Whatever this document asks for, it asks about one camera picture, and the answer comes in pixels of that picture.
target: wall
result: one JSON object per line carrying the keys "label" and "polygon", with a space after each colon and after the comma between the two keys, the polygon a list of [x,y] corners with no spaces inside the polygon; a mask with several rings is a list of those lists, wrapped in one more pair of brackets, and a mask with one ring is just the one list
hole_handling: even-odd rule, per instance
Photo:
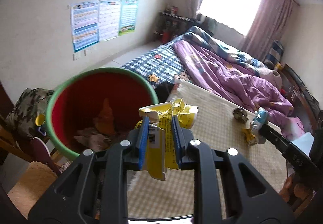
{"label": "wall", "polygon": [[301,5],[281,41],[283,62],[294,69],[322,108],[323,5]]}
{"label": "wall", "polygon": [[70,10],[87,0],[0,0],[0,79],[13,102],[27,88],[52,89],[95,63],[146,43],[166,0],[139,0],[136,31],[73,61]]}
{"label": "wall", "polygon": [[[167,0],[167,3],[178,7],[178,15],[188,17],[186,0]],[[214,38],[233,47],[239,47],[240,43],[244,40],[242,34],[222,23],[217,23],[215,29],[210,31],[214,33]]]}

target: bucket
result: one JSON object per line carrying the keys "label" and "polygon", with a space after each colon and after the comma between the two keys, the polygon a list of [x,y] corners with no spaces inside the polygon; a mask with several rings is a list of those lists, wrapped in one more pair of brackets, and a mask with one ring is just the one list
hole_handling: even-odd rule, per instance
{"label": "bucket", "polygon": [[151,85],[125,69],[95,69],[66,81],[48,103],[46,125],[53,144],[68,159],[74,160],[85,149],[74,139],[76,131],[94,127],[93,118],[102,110],[106,98],[116,131],[134,129],[141,120],[138,109],[158,103]]}

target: silver screw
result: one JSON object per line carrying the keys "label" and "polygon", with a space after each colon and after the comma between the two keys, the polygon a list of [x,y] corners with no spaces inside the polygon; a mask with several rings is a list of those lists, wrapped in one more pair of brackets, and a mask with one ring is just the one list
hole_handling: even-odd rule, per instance
{"label": "silver screw", "polygon": [[229,148],[228,153],[229,155],[236,156],[238,155],[238,150],[236,150],[235,148]]}
{"label": "silver screw", "polygon": [[85,150],[83,151],[83,154],[84,154],[85,156],[91,156],[91,155],[93,154],[93,150],[92,150],[92,149],[85,149]]}
{"label": "silver screw", "polygon": [[201,144],[201,141],[200,141],[200,140],[198,140],[198,139],[193,139],[193,140],[191,140],[191,141],[190,141],[190,144],[191,144],[192,146],[198,146],[198,145],[200,145],[200,144]]}
{"label": "silver screw", "polygon": [[129,146],[131,143],[130,143],[130,141],[129,140],[122,140],[121,142],[120,142],[120,145],[122,145],[122,146]]}

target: white tile floor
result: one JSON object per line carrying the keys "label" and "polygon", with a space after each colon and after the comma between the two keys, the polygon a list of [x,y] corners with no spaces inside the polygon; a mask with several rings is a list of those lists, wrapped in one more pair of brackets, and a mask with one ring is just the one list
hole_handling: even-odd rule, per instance
{"label": "white tile floor", "polygon": [[[121,67],[130,60],[157,48],[159,45],[161,45],[159,41],[145,44],[113,59],[112,61],[110,60],[107,63],[103,63],[101,67]],[[49,151],[53,150],[54,146],[51,142],[47,143],[46,145],[48,146]],[[4,164],[0,166],[0,182],[7,193],[17,183],[18,179],[25,172],[28,165],[29,162],[24,161],[13,154],[9,154],[7,156]]]}

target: green bin rim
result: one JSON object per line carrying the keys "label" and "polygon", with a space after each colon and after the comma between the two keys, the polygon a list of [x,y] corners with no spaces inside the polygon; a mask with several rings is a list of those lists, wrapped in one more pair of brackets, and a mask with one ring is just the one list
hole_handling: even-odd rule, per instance
{"label": "green bin rim", "polygon": [[64,83],[58,86],[57,90],[54,92],[54,94],[52,95],[52,97],[48,102],[48,106],[46,109],[46,126],[47,126],[47,134],[49,135],[49,138],[53,142],[54,146],[58,149],[58,151],[60,151],[66,158],[70,160],[76,159],[79,156],[79,154],[69,149],[67,146],[65,146],[57,137],[52,124],[52,110],[54,108],[56,100],[67,87],[69,87],[74,82],[82,79],[83,77],[86,77],[92,74],[97,74],[97,73],[116,73],[116,74],[127,75],[135,79],[147,90],[147,92],[151,97],[152,105],[159,103],[157,94],[155,90],[152,88],[152,86],[140,75],[126,69],[121,69],[116,67],[104,67],[104,68],[94,69],[94,70],[90,70],[90,71],[78,74],[72,77],[71,79],[65,81]]}

